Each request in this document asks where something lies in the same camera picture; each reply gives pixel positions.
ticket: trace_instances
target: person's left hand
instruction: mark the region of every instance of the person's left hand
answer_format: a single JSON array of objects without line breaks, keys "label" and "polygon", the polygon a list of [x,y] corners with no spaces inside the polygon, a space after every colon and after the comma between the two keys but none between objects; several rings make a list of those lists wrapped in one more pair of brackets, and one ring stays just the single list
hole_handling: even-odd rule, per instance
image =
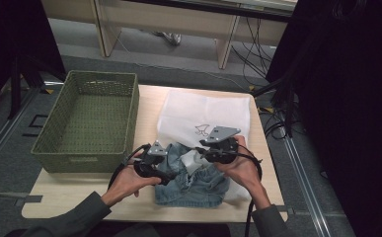
[{"label": "person's left hand", "polygon": [[116,176],[108,191],[102,195],[102,201],[107,206],[113,206],[132,194],[138,197],[140,189],[161,182],[162,180],[157,177],[142,178],[135,172],[133,165],[127,165]]}]

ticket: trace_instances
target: basket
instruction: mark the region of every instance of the basket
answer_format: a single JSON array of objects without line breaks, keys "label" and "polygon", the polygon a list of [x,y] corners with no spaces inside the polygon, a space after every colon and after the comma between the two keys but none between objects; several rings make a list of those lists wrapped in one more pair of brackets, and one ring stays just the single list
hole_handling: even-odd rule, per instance
[{"label": "basket", "polygon": [[136,74],[70,71],[32,154],[48,173],[111,173],[132,152]]}]

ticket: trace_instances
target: person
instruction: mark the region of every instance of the person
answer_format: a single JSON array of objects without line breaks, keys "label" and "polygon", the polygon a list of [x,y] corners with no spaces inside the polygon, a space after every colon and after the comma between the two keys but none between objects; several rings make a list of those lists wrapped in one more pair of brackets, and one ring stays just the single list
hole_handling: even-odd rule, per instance
[{"label": "person", "polygon": [[[235,138],[239,143],[239,153],[250,155],[245,148],[245,138],[243,136],[235,136]],[[215,163],[215,166],[224,172],[225,176],[230,177],[249,191],[256,207],[256,211],[252,212],[252,217],[260,236],[294,236],[294,233],[287,228],[276,206],[270,203],[267,191],[262,185],[258,170],[252,161],[237,157],[230,164]],[[160,178],[138,176],[133,166],[128,165],[119,172],[105,194],[99,196],[96,192],[91,193],[74,209],[31,227],[22,236],[86,236],[94,226],[111,213],[111,206],[122,202],[124,198],[131,195],[138,197],[140,189],[160,184],[160,182]],[[156,231],[142,226],[132,228],[132,230],[127,228],[125,231],[128,232],[125,232],[124,235],[121,232],[116,236],[136,236],[140,230],[145,233],[138,234],[138,236],[158,236]]]}]

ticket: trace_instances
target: dark gray sleeve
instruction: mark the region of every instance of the dark gray sleeve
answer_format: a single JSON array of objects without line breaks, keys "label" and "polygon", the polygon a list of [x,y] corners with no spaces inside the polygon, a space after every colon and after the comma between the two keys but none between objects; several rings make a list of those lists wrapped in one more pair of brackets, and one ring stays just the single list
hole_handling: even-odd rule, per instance
[{"label": "dark gray sleeve", "polygon": [[276,205],[252,212],[253,220],[261,237],[292,237],[295,234],[288,229]]},{"label": "dark gray sleeve", "polygon": [[102,202],[101,196],[93,192],[74,209],[44,220],[23,236],[84,236],[109,213],[111,210]]}]

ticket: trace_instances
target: denim jeans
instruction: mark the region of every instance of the denim jeans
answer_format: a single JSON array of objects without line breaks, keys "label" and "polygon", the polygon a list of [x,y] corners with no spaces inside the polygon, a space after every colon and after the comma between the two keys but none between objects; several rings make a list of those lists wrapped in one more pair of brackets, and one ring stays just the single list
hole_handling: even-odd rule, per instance
[{"label": "denim jeans", "polygon": [[158,169],[176,174],[175,180],[167,186],[156,186],[156,203],[170,206],[215,207],[224,199],[230,184],[229,178],[210,164],[188,174],[181,156],[190,149],[180,143],[168,146],[168,157]]}]

